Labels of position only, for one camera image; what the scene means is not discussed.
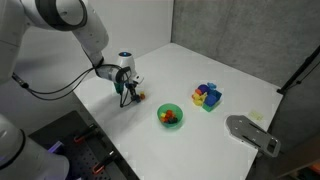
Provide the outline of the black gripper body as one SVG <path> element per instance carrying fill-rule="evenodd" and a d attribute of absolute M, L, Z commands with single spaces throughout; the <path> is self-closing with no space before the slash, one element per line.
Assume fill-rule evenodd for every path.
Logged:
<path fill-rule="evenodd" d="M 129 80 L 126 80 L 121 83 L 115 83 L 114 87 L 118 94 L 122 94 L 124 91 L 125 84 L 131 84 L 131 93 L 133 88 L 136 88 L 138 85 L 140 85 L 144 81 L 144 77 L 141 75 L 135 75 L 133 78 L 130 78 Z"/>

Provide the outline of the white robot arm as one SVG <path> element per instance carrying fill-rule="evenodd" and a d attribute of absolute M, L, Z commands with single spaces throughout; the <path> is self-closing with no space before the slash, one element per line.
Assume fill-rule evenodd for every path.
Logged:
<path fill-rule="evenodd" d="M 37 99 L 51 92 L 30 89 L 15 73 L 23 52 L 51 66 L 86 63 L 96 77 L 125 86 L 131 96 L 143 78 L 130 52 L 104 57 L 107 29 L 90 0 L 0 0 L 0 82 L 17 81 Z M 52 153 L 5 115 L 0 118 L 0 180 L 66 180 L 67 157 Z"/>

